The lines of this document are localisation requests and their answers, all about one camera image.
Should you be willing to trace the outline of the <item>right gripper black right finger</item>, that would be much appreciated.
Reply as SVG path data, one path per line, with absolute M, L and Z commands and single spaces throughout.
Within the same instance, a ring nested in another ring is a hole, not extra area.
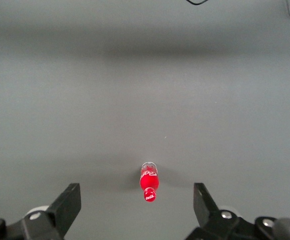
M 228 209 L 220 209 L 203 183 L 193 187 L 193 208 L 199 226 L 187 240 L 274 240 L 274 217 L 258 217 L 254 223 Z

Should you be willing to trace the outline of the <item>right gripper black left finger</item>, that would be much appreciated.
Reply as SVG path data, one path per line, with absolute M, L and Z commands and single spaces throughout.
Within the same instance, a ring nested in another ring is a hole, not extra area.
M 31 209 L 13 224 L 0 218 L 0 240 L 63 240 L 80 210 L 80 184 L 71 183 L 50 205 Z

